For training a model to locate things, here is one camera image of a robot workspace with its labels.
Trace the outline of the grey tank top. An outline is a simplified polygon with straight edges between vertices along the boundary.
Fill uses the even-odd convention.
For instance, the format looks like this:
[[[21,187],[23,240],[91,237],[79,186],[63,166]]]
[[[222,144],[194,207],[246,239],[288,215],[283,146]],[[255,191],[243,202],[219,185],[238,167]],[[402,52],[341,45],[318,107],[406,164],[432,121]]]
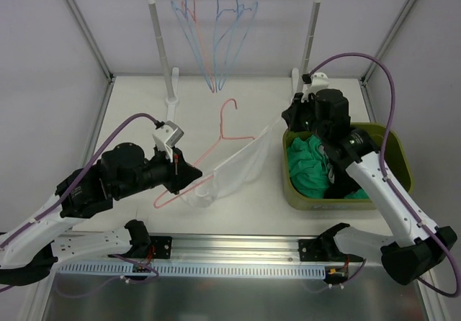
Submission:
[[[319,145],[318,150],[319,150],[320,154],[326,159],[326,167],[327,167],[327,171],[328,171],[328,180],[329,180],[330,184],[333,184],[334,181],[335,181],[334,167],[333,167],[332,163],[330,162],[330,159],[329,159],[327,153],[325,152],[324,146]]]

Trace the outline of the light blue wire hanger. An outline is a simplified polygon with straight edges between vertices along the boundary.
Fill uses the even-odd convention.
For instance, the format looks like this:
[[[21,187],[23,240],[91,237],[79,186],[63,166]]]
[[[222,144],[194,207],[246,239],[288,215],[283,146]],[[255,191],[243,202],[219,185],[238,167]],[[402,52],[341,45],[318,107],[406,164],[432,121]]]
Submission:
[[[214,74],[209,64],[207,51],[202,38],[200,22],[197,16],[196,0],[181,0],[181,3],[172,1],[171,8],[175,13],[186,41],[189,44],[200,73],[202,74],[207,87],[214,94],[216,92],[215,81],[213,78]]]

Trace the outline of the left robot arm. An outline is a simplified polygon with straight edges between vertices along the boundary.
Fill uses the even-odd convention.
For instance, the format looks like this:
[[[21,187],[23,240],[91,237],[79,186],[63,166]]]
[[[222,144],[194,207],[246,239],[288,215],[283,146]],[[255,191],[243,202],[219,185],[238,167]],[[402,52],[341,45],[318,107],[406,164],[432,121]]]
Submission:
[[[202,177],[200,169],[185,161],[182,151],[173,157],[154,150],[147,159],[134,143],[122,143],[102,154],[88,171],[74,171],[58,184],[43,217],[35,214],[25,222],[27,229],[1,236],[1,284],[26,286],[46,278],[54,268],[93,256],[120,255],[145,258],[151,237],[140,220],[131,220],[117,230],[98,235],[62,238],[66,230],[113,208],[116,201],[164,186],[178,194]]]

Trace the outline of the pink wire hanger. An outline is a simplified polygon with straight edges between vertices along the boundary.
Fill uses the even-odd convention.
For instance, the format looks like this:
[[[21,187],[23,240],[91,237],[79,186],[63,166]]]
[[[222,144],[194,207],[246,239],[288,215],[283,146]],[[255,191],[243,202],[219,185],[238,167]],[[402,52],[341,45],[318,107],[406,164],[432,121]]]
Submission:
[[[214,74],[208,60],[207,49],[202,38],[202,30],[200,21],[197,16],[197,2],[192,0],[192,5],[188,5],[187,0],[182,1],[182,9],[184,10],[184,18],[189,26],[191,36],[191,48],[196,58],[197,64],[204,77],[210,91],[215,94],[217,92]]]

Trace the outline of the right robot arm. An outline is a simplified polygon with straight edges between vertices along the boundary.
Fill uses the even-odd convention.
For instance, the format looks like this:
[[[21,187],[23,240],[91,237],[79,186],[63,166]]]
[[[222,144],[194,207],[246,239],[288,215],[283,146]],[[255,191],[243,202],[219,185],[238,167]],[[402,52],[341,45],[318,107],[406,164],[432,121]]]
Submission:
[[[322,254],[337,261],[352,254],[382,264],[397,283],[421,280],[424,273],[448,260],[460,281],[460,270],[450,251],[457,234],[440,227],[416,203],[385,162],[385,145],[351,123],[348,99],[338,89],[296,93],[282,118],[289,130],[317,137],[335,172],[336,199],[363,189],[386,221],[391,236],[359,231],[341,223],[328,230]]]

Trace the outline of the white tank top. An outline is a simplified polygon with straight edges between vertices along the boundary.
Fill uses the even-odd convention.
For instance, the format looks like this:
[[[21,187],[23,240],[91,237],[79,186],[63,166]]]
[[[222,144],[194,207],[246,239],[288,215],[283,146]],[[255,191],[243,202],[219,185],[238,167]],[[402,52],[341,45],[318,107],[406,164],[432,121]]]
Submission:
[[[181,200],[192,207],[209,207],[217,199],[237,192],[259,177],[272,144],[272,131],[281,119],[273,119],[260,135],[217,165],[185,192]]]

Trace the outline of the green tank top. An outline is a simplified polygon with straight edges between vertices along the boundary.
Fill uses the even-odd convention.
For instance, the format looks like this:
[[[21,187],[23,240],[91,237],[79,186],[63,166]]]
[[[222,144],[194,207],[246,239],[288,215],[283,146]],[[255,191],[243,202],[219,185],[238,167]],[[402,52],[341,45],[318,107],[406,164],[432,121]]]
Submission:
[[[326,159],[320,154],[319,145],[322,143],[315,136],[305,140],[296,137],[286,149],[291,183],[300,194],[311,199],[324,199],[323,194],[330,185]],[[363,189],[360,189],[344,199],[369,199],[369,197]]]

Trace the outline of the black tank top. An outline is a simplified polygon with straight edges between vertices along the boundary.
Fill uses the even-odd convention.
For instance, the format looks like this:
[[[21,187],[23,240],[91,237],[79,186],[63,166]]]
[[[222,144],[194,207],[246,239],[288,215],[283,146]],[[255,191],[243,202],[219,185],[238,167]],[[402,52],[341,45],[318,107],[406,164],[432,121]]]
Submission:
[[[331,183],[323,194],[324,199],[344,199],[361,189],[360,185],[345,171],[335,170]]]

